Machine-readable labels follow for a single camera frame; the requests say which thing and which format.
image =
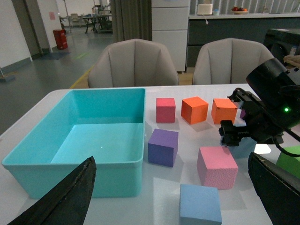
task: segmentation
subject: green cube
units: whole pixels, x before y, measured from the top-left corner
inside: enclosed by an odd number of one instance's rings
[[[286,147],[285,150],[290,153],[300,154],[300,145]],[[300,178],[300,157],[291,157],[281,152],[276,165]]]

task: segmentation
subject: pink paper on wall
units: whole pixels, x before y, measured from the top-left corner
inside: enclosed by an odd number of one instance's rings
[[[49,17],[50,17],[50,20],[55,20],[54,12],[49,12]]]

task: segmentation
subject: office chair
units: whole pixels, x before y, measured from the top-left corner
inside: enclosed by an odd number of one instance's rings
[[[88,75],[90,88],[178,85],[167,48],[141,39],[107,46]]]
[[[203,45],[200,49],[193,84],[246,83],[246,77],[272,53],[263,44],[226,38]]]

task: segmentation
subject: red trash can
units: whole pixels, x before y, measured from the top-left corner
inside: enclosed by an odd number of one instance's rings
[[[68,47],[65,30],[54,30],[53,31],[57,49],[66,49]]]

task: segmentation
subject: plastic bin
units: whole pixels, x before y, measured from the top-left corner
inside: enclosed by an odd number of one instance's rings
[[[142,188],[144,102],[145,89],[71,90],[2,164],[31,198],[40,198],[94,156],[93,197],[137,196]]]

